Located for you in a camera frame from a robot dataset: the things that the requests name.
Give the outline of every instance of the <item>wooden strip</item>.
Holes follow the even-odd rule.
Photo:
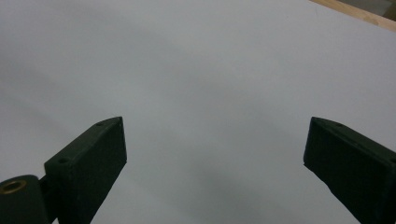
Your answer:
[[[393,32],[396,32],[396,21],[392,21],[387,18],[375,15],[374,13],[362,10],[358,7],[353,7],[337,0],[310,0],[310,1],[321,4],[325,7],[332,8],[334,10],[358,18],[360,20],[370,22],[371,24],[386,28]]]

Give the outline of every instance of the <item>black metal bracket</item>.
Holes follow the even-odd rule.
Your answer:
[[[98,122],[46,161],[40,180],[0,183],[0,223],[90,223],[126,160],[122,118]]]
[[[395,152],[343,124],[312,118],[304,165],[360,223],[395,223]]]

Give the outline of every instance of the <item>black plastic part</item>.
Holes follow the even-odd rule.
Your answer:
[[[45,163],[61,224],[90,223],[126,163],[122,118],[91,126]]]
[[[395,223],[393,151],[340,123],[312,118],[304,165],[360,223]]]
[[[36,176],[22,175],[0,184],[0,223],[49,223]]]

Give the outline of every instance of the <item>screw hole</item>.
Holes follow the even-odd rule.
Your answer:
[[[69,161],[69,159],[67,159],[67,158],[61,158],[59,160],[59,163],[67,163],[68,161]]]
[[[26,186],[26,181],[24,180],[11,181],[9,183],[6,183],[4,186],[0,187],[0,194],[10,194],[20,189],[23,189],[25,186]]]

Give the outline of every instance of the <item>wooden edge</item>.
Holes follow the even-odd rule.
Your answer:
[[[349,16],[358,18],[371,24],[380,26],[382,28],[396,32],[396,21],[375,15],[374,13],[362,10],[358,7],[353,7],[348,4],[339,2],[337,0],[310,0],[325,7],[332,8]]]

